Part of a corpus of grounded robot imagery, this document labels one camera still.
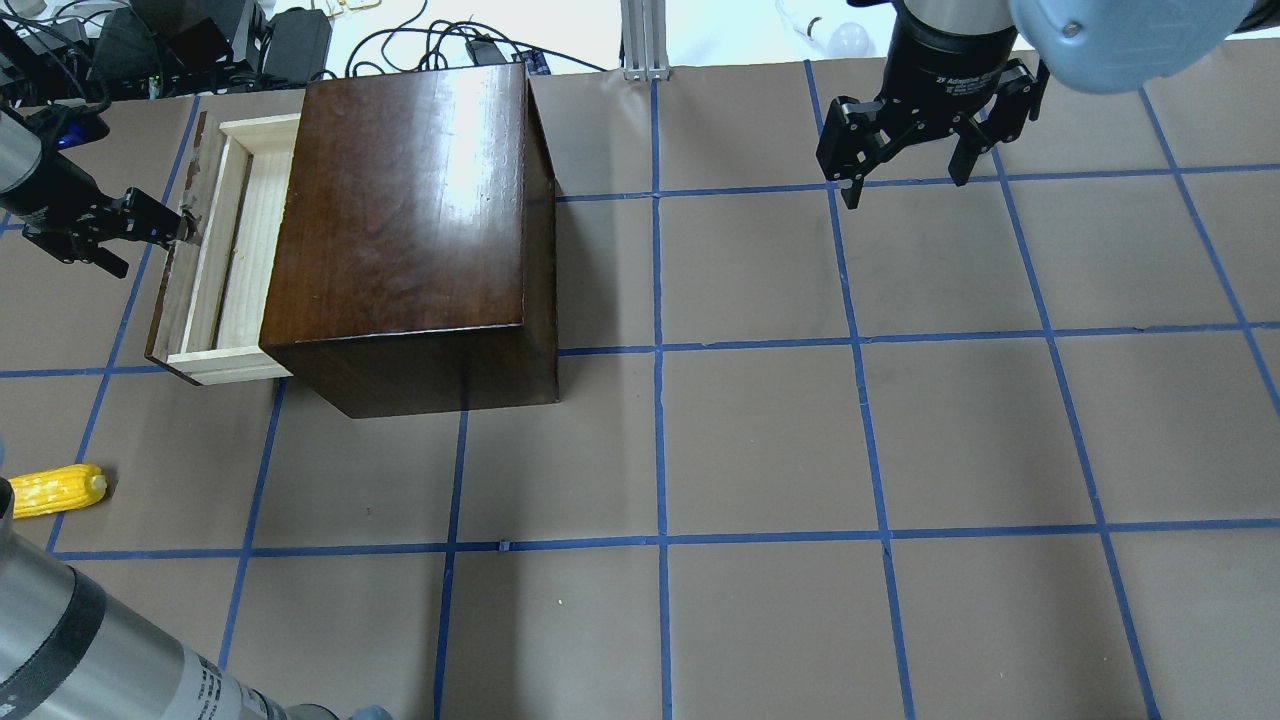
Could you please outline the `dark brown wooden cabinet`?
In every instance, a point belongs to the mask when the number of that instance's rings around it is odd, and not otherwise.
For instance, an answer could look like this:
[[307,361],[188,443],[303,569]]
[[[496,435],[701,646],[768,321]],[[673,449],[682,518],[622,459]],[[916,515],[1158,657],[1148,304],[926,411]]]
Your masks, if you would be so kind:
[[320,81],[259,345],[353,419],[553,404],[556,259],[522,65]]

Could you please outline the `white light bulb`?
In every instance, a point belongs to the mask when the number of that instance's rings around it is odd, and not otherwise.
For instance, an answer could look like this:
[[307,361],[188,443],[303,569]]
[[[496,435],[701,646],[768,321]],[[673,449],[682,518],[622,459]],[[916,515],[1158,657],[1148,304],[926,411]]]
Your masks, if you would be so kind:
[[814,17],[805,27],[810,45],[828,59],[873,56],[876,45],[867,28],[854,20]]

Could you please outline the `black power bricks pile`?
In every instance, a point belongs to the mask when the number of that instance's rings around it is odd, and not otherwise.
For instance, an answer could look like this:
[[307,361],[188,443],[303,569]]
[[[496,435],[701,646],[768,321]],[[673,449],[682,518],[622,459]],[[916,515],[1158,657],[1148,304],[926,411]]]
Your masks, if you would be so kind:
[[5,1],[13,108],[300,88],[328,77],[323,1]]

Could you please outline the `aluminium frame post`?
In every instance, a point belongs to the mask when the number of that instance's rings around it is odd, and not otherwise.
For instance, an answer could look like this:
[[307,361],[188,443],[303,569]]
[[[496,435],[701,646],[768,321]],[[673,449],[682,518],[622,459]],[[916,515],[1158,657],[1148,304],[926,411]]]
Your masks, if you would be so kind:
[[620,1],[622,76],[631,82],[667,81],[667,1]]

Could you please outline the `light wood drawer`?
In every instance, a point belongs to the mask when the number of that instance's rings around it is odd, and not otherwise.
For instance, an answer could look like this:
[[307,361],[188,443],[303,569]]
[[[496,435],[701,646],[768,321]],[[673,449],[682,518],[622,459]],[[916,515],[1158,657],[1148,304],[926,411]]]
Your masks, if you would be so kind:
[[195,386],[289,375],[260,348],[300,114],[198,119],[145,356]]

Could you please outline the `yellow toy corn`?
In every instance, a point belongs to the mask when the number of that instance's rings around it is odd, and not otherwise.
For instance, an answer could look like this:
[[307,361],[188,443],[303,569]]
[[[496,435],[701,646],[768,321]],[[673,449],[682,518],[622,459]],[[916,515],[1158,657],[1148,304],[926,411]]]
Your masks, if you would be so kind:
[[102,501],[109,487],[101,466],[83,462],[14,477],[9,484],[14,519],[87,509]]

